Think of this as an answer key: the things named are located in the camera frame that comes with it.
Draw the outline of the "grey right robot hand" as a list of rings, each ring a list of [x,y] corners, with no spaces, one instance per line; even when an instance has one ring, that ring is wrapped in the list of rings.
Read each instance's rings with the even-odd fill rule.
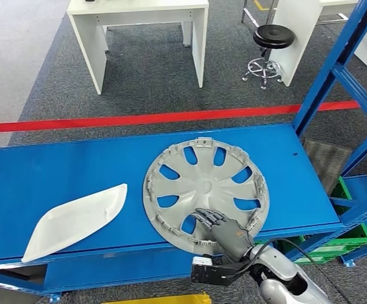
[[[254,246],[253,238],[246,229],[222,212],[196,208],[192,216],[210,231],[213,239],[223,250],[222,256],[214,259],[214,264],[241,262]]]

